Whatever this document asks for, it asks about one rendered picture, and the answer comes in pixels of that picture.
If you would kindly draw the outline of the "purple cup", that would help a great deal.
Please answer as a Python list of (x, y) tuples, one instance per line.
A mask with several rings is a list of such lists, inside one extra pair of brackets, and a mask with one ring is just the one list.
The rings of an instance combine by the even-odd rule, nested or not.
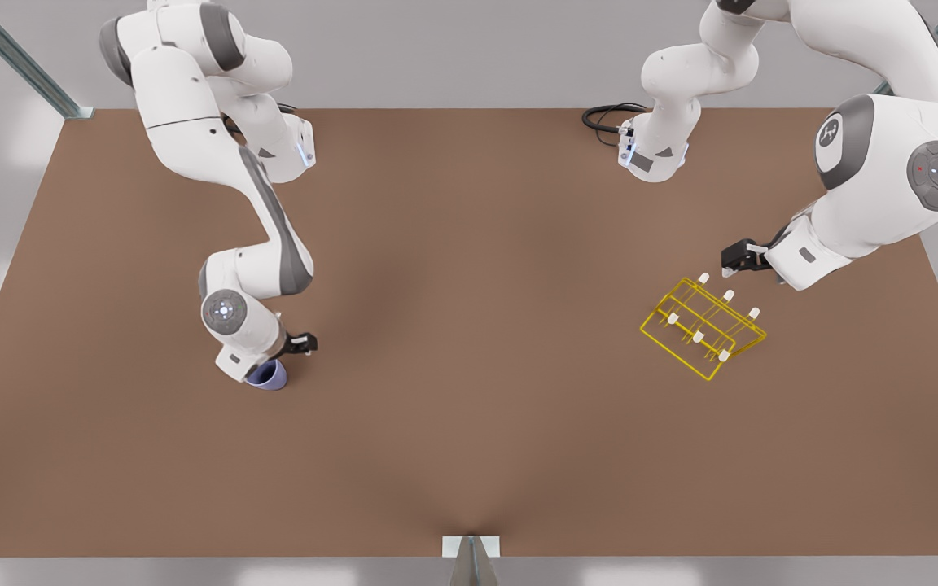
[(257, 389), (277, 391), (287, 385), (287, 371), (280, 360), (271, 360), (250, 372), (246, 383)]

